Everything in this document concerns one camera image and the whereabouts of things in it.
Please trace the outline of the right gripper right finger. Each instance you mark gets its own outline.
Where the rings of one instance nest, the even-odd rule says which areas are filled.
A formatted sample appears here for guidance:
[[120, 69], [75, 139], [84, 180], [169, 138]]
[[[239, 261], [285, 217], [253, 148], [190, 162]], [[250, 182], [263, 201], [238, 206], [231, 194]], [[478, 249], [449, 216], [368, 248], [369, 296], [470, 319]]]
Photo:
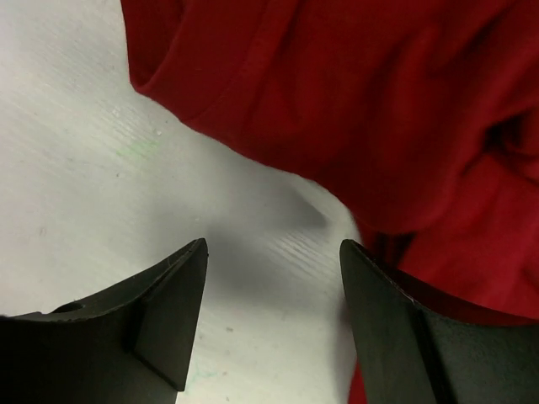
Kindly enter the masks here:
[[536, 403], [538, 326], [459, 322], [404, 289], [357, 242], [340, 246], [344, 295], [368, 403]]

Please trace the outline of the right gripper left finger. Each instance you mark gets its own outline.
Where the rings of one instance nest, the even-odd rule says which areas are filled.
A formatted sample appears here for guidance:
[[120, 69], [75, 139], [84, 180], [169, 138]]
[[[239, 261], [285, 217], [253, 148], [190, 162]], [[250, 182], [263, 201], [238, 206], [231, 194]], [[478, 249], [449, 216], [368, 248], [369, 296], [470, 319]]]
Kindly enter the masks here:
[[1, 319], [4, 403], [173, 403], [186, 387], [205, 288], [197, 239], [49, 313]]

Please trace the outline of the dark red t-shirt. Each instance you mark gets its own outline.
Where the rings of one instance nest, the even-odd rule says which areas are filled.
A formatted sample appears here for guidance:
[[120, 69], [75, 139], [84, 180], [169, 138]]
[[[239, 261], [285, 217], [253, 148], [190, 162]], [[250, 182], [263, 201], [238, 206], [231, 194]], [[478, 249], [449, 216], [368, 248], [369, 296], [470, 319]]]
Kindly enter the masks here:
[[538, 326], [535, 1], [124, 1], [133, 88], [324, 187], [459, 322]]

